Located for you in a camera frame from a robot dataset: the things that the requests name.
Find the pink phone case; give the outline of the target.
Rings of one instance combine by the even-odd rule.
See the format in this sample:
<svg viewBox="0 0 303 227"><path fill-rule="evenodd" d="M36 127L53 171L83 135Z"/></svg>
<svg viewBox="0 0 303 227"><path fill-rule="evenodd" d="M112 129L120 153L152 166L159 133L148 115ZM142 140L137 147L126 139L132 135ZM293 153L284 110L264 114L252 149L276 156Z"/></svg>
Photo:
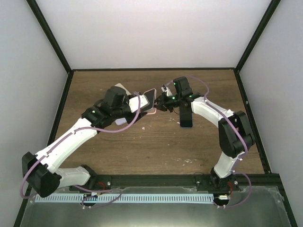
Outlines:
<svg viewBox="0 0 303 227"><path fill-rule="evenodd" d="M151 114L156 113L156 109L153 107L151 110L149 110L147 112L143 112L143 113L146 113L147 115L151 115Z"/></svg>

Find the blue smartphone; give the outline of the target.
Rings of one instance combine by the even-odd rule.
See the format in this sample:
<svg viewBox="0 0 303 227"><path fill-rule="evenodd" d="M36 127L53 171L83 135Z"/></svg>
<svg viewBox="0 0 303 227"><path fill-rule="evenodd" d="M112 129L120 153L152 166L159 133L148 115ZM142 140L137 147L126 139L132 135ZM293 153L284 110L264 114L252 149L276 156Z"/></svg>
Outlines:
<svg viewBox="0 0 303 227"><path fill-rule="evenodd" d="M181 105L179 107L179 119L181 128L192 128L192 110L189 106Z"/></svg>

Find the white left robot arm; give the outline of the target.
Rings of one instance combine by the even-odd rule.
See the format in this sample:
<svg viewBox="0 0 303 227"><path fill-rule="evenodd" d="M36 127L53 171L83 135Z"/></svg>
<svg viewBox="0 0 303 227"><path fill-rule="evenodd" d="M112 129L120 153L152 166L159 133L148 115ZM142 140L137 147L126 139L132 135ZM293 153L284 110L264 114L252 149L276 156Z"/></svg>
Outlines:
<svg viewBox="0 0 303 227"><path fill-rule="evenodd" d="M140 109L148 104L139 93L129 95L122 87L112 86L104 98L89 107L76 123L46 148L35 154L27 152L22 157L22 185L28 183L42 198L58 188L74 186L92 191L97 185L96 173L87 165L76 168L61 168L61 164L82 144L106 132L116 119L132 117L132 126Z"/></svg>

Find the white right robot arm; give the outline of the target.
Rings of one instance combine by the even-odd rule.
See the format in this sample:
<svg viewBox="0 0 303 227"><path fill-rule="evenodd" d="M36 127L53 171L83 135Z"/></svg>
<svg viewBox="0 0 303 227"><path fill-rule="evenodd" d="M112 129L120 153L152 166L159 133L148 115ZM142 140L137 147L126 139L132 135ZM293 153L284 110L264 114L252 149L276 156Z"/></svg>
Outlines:
<svg viewBox="0 0 303 227"><path fill-rule="evenodd" d="M213 189L220 191L234 173L235 165L242 161L242 157L256 142L248 117L243 111L234 112L214 104L208 100L207 94L194 93L187 77L176 78L171 84L176 94L172 94L168 84L162 85L162 94L155 100L158 110L173 112L179 108L182 128L193 127L192 115L197 114L218 129L222 152L211 170L210 184Z"/></svg>

